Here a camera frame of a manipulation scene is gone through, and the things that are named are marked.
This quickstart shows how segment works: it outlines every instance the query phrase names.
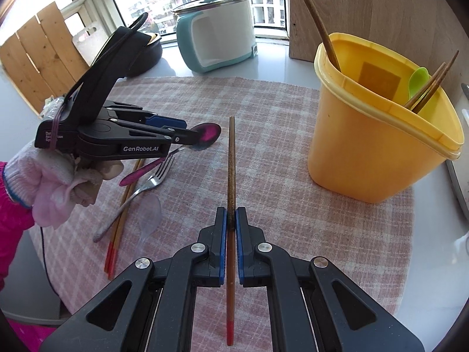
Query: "glove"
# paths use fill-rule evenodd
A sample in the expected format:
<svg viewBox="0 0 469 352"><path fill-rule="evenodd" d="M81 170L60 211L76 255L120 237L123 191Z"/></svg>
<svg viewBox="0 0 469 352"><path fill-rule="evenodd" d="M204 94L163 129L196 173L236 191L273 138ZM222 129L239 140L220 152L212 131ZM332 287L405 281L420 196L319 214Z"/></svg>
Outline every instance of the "glove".
<svg viewBox="0 0 469 352"><path fill-rule="evenodd" d="M12 200L32 208L39 226L57 228L69 218L76 204L86 207L95 202L103 178L110 180L122 170L120 161L78 169L71 156L37 149L31 142L7 163L3 181Z"/></svg>

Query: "metal fork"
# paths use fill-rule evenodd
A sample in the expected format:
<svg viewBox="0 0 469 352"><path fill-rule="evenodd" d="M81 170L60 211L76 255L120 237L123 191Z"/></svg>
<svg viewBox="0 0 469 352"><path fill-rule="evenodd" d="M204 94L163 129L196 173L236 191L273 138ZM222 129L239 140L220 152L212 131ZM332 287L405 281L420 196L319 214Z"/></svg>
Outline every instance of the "metal fork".
<svg viewBox="0 0 469 352"><path fill-rule="evenodd" d="M99 228L96 233L93 236L93 242L98 242L100 241L103 237L104 234L111 228L113 225L114 221L116 218L119 216L119 214L122 213L122 211L125 209L127 205L130 204L130 202L137 197L140 193L145 192L146 190L154 189L158 185L160 185L163 180L166 178L166 175L168 174L171 166L173 165L174 158L172 155L169 155L166 160L161 163L158 166L158 169L156 170L155 173L153 173L148 180L143 184L139 189L137 189L132 195L117 209L117 212L113 216L112 220L106 223L106 225L103 225L101 228Z"/></svg>

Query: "yellow plastic container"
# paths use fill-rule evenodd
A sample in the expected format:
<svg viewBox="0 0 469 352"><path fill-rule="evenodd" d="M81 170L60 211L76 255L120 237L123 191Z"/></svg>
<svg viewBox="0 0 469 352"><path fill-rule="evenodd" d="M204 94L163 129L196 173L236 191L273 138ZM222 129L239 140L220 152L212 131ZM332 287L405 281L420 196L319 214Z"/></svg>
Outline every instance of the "yellow plastic container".
<svg viewBox="0 0 469 352"><path fill-rule="evenodd" d="M463 129L442 88L418 115L401 105L415 63L353 35L330 38L342 72L321 44L314 60L320 103L308 154L317 184L377 203L459 157Z"/></svg>

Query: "rice cooker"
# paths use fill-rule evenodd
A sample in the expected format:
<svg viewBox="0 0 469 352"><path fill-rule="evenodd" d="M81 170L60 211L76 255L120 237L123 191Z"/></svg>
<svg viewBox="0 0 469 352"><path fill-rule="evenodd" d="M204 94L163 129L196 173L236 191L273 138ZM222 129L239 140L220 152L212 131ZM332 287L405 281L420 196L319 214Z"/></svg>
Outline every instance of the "rice cooker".
<svg viewBox="0 0 469 352"><path fill-rule="evenodd" d="M179 50L192 71L207 72L256 56L249 0L195 0L173 13Z"/></svg>

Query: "pink sleeve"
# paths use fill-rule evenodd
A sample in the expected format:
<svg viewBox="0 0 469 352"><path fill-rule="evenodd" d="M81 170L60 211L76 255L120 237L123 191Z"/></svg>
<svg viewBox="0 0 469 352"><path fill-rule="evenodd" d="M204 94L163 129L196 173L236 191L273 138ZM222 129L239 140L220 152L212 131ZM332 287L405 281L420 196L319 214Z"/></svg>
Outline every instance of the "pink sleeve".
<svg viewBox="0 0 469 352"><path fill-rule="evenodd" d="M24 230L34 225L31 209L14 203L5 190L3 168L6 163L0 162L0 290L3 279L8 275L8 267L16 253Z"/></svg>

